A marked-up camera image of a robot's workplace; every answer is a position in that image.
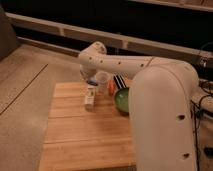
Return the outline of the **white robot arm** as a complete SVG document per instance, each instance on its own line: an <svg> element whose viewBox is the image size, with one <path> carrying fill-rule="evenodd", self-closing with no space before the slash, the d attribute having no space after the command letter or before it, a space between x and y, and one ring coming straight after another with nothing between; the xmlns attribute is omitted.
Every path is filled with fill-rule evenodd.
<svg viewBox="0 0 213 171"><path fill-rule="evenodd" d="M190 100L199 78L191 64L108 55L101 42L81 51L78 59L87 77L100 69L131 80L128 105L137 171L198 171Z"/></svg>

